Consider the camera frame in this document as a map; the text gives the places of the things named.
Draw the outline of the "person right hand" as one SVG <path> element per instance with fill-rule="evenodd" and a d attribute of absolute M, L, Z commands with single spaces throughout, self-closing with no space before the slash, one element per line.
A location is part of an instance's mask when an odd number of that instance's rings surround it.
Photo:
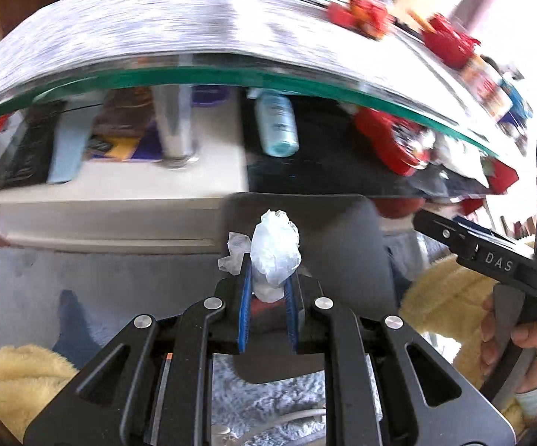
<path fill-rule="evenodd" d="M 486 314 L 481 320 L 481 343 L 479 364 L 481 373 L 485 377 L 494 371 L 496 363 L 501 358 L 498 342 L 495 340 L 495 315 L 493 295 L 488 295 L 482 303 Z M 534 349 L 537 352 L 537 321 L 523 323 L 516 326 L 511 332 L 512 343 L 518 348 Z M 526 375 L 515 387 L 515 392 L 524 394 L 537 390 L 537 358 L 531 363 Z"/>

